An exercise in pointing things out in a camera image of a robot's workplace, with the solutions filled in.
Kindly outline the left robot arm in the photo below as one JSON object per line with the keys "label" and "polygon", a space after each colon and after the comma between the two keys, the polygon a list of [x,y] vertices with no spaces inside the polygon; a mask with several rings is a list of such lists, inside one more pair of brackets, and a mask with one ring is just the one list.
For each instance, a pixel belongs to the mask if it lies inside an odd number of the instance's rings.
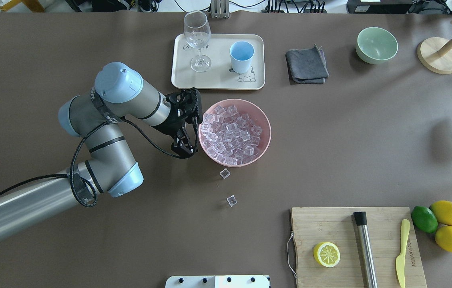
{"label": "left robot arm", "polygon": [[38,176],[0,192],[0,241],[69,208],[92,207],[101,193],[119,197],[138,188],[144,180],[119,128],[132,125],[127,115],[142,120],[173,140],[169,156],[192,157],[186,131],[195,135],[203,120],[197,89],[164,95],[121,62],[111,62],[96,75],[89,94],[72,98],[58,111],[61,127],[80,137],[69,167],[59,173]]}

